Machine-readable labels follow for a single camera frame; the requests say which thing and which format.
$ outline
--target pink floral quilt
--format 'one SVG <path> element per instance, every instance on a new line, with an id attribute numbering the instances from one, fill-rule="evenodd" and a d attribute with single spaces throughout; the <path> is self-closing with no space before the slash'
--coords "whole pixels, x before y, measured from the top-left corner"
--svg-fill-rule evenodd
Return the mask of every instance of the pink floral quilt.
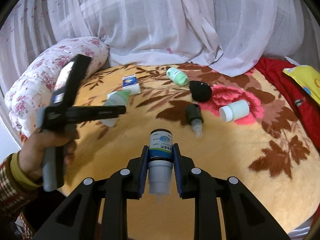
<path id="1" fill-rule="evenodd" d="M 97 37 L 67 38 L 41 53 L 5 95 L 14 128 L 29 137 L 35 130 L 36 110 L 50 103 L 62 67 L 77 54 L 92 57 L 86 78 L 107 60 L 109 47 Z"/>

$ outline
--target human hand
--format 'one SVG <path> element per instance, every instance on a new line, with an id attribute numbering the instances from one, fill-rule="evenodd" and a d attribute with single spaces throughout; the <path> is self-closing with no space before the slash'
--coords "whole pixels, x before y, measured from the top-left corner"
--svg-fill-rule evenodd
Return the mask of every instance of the human hand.
<path id="1" fill-rule="evenodd" d="M 79 139 L 77 130 L 71 133 L 45 131 L 34 132 L 23 145 L 18 155 L 18 164 L 22 172 L 33 182 L 42 177 L 42 158 L 44 149 L 67 145 L 67 155 L 64 163 L 70 165 L 74 159 L 73 152 L 76 150 L 75 139 Z"/>

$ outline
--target white pill bottle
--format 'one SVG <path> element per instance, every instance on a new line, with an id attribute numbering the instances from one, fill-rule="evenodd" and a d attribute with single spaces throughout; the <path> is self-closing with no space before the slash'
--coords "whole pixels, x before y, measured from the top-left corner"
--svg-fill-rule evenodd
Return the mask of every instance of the white pill bottle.
<path id="1" fill-rule="evenodd" d="M 249 105 L 245 100 L 239 100 L 219 109 L 220 118 L 224 122 L 235 121 L 249 114 Z"/>

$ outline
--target spray bottle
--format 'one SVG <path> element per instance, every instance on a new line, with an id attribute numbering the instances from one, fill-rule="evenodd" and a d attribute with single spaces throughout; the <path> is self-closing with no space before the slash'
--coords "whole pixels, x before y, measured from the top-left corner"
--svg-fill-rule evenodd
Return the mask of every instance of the spray bottle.
<path id="1" fill-rule="evenodd" d="M 202 137 L 203 118 L 201 115 L 200 106 L 197 104 L 190 104 L 186 107 L 187 123 L 191 125 L 197 138 Z"/>
<path id="2" fill-rule="evenodd" d="M 171 193 L 172 162 L 172 133 L 166 129 L 153 130 L 150 134 L 148 180 L 149 194 L 156 195 L 158 202 L 163 195 Z"/>
<path id="3" fill-rule="evenodd" d="M 106 102 L 104 102 L 104 106 L 127 106 L 128 105 L 128 97 L 130 96 L 130 90 L 121 90 L 113 93 Z M 117 118 L 111 119 L 103 119 L 100 120 L 104 125 L 113 127 L 117 121 Z"/>

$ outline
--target yellow sleeve cuff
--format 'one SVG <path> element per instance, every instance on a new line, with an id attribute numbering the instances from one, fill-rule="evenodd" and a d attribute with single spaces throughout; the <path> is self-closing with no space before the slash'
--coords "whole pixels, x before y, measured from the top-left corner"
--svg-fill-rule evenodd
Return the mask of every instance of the yellow sleeve cuff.
<path id="1" fill-rule="evenodd" d="M 19 153 L 13 154 L 10 162 L 12 176 L 25 190 L 34 191 L 41 187 L 42 184 L 36 184 L 24 175 L 18 164 L 18 154 Z"/>

